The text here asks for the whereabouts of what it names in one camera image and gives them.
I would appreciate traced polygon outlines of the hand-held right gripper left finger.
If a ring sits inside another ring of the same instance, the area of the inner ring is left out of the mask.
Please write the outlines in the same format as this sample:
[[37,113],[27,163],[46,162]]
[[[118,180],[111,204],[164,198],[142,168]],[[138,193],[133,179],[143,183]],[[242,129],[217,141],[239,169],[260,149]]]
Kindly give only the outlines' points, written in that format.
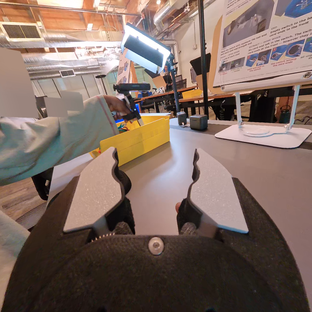
[[96,235],[106,235],[112,231],[107,217],[125,198],[115,169],[118,169],[117,149],[110,147],[81,171],[64,233],[92,229]]

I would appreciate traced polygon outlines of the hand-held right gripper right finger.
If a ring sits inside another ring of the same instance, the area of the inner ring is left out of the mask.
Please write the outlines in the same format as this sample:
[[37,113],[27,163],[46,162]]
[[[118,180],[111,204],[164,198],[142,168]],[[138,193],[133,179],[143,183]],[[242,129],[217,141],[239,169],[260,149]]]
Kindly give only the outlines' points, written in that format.
[[192,179],[186,222],[195,224],[200,236],[213,238],[218,229],[249,232],[232,175],[200,148],[194,153]]

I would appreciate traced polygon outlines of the person's left forearm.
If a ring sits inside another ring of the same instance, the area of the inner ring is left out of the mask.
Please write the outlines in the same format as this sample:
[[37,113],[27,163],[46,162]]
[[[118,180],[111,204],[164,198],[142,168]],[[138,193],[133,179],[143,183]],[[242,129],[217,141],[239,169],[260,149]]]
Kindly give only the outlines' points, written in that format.
[[98,148],[119,134],[103,95],[84,101],[84,110],[68,117],[47,117],[17,124],[1,117],[0,185],[44,172]]

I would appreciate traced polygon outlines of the person's left hand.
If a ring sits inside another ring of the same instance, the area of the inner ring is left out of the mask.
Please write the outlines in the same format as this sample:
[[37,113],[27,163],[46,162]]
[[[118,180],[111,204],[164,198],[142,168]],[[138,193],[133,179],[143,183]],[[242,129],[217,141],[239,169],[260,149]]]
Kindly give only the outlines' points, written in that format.
[[131,119],[126,119],[124,117],[125,115],[130,114],[131,111],[123,100],[109,95],[103,95],[103,98],[105,99],[111,113],[115,111],[115,115],[113,115],[115,121],[123,119],[125,122],[130,121],[130,123],[132,123]]

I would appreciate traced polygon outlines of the wooden top desk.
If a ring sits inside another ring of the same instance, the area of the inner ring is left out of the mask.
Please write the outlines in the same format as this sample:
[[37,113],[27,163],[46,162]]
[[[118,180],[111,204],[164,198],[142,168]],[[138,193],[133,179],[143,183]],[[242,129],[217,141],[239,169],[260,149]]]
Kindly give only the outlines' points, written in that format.
[[[177,90],[177,98],[180,99],[183,92],[187,92],[187,91],[195,90],[195,89],[198,89],[198,86],[192,86],[192,87],[186,87],[186,88],[178,89]],[[169,99],[174,98],[174,91],[172,90],[172,91],[167,91],[164,93],[155,94],[152,96],[146,96],[143,98],[136,98],[135,103],[140,103],[140,102],[145,101],[147,99],[151,99],[152,102],[155,102],[156,99],[158,99],[158,98],[169,98]]]
[[[208,107],[218,106],[221,105],[221,99],[225,100],[225,105],[235,105],[236,107],[236,95],[235,93],[231,94],[221,94],[221,95],[212,95],[208,96]],[[187,99],[179,99],[180,108],[182,108],[186,115],[189,116],[188,110],[191,109],[191,113],[194,115],[196,114],[196,109],[198,108],[198,112],[204,112],[205,103],[204,97],[198,96],[193,98]]]

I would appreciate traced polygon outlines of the black floor lamp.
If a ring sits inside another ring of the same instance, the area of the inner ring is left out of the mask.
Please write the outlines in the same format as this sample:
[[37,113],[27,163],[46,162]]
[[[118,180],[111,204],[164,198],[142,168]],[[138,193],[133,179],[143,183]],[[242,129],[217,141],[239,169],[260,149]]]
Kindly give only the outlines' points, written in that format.
[[104,80],[103,80],[103,78],[105,78],[105,77],[106,77],[106,75],[103,75],[103,74],[96,76],[96,78],[101,82],[101,86],[103,87],[104,94],[107,95],[107,90],[106,90]]

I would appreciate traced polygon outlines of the led light panel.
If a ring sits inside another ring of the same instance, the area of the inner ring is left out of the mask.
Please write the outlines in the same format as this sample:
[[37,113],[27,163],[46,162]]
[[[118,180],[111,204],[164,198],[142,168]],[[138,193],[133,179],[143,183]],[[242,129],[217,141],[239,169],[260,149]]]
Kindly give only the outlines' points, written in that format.
[[159,74],[171,54],[171,48],[149,36],[134,25],[127,23],[121,41],[122,53],[125,57],[143,68]]

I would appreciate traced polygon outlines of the black light stand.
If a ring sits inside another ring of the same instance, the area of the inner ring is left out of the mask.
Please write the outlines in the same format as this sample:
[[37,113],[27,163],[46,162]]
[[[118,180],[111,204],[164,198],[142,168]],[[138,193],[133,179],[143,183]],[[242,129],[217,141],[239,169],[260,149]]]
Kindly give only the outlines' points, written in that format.
[[185,127],[187,124],[187,117],[186,117],[185,112],[181,112],[180,105],[179,105],[177,84],[176,84],[176,78],[175,78],[175,68],[174,68],[174,65],[176,65],[176,63],[174,62],[174,55],[172,53],[170,53],[170,55],[168,57],[168,65],[169,65],[169,70],[170,70],[170,74],[171,74],[171,78],[172,78],[175,107],[176,107],[176,116],[177,116],[177,120],[178,120],[178,125]]

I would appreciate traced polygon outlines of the small yellow plastic bin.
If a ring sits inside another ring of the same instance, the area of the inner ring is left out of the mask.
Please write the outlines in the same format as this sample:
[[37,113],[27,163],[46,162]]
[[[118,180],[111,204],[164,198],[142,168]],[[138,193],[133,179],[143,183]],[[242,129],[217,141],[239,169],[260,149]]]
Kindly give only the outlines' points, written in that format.
[[197,98],[201,97],[203,94],[203,91],[200,89],[193,89],[189,91],[185,91],[182,93],[182,98],[183,99],[189,99],[189,98]]

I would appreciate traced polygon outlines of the dark grey cube device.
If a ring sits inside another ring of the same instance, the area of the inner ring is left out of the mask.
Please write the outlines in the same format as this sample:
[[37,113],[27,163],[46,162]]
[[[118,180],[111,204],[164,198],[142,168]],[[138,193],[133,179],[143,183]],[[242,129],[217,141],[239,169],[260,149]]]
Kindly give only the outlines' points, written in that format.
[[189,117],[189,125],[192,130],[204,131],[208,128],[208,116],[192,115]]

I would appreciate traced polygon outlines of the black vertical pole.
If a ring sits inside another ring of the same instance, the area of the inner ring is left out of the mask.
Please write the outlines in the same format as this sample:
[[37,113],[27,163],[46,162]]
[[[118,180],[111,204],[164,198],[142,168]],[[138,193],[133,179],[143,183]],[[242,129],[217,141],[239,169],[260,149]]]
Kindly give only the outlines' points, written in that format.
[[199,16],[199,31],[200,31],[204,114],[207,115],[207,117],[209,118],[206,41],[205,41],[205,24],[204,24],[204,1],[203,0],[198,0],[198,16]]

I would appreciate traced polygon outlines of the dark teal water bottle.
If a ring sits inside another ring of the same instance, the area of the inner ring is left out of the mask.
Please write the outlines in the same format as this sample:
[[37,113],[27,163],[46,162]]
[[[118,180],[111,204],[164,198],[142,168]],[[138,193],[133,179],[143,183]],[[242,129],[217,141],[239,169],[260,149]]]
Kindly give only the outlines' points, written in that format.
[[284,105],[280,108],[279,123],[288,124],[290,122],[291,106]]

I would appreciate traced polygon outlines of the large ceiling air vent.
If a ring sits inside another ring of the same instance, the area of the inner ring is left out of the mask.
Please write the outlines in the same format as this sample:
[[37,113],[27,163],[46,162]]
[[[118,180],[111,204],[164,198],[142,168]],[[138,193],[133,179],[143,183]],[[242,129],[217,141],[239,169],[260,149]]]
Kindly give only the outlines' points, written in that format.
[[5,38],[10,42],[44,41],[37,23],[0,22]]

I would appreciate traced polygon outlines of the large instruction poster board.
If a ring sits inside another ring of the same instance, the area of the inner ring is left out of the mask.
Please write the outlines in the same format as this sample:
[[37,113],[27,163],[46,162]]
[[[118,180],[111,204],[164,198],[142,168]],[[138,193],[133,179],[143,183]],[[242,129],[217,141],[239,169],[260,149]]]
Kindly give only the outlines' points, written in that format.
[[208,88],[215,93],[311,84],[312,1],[224,1]]

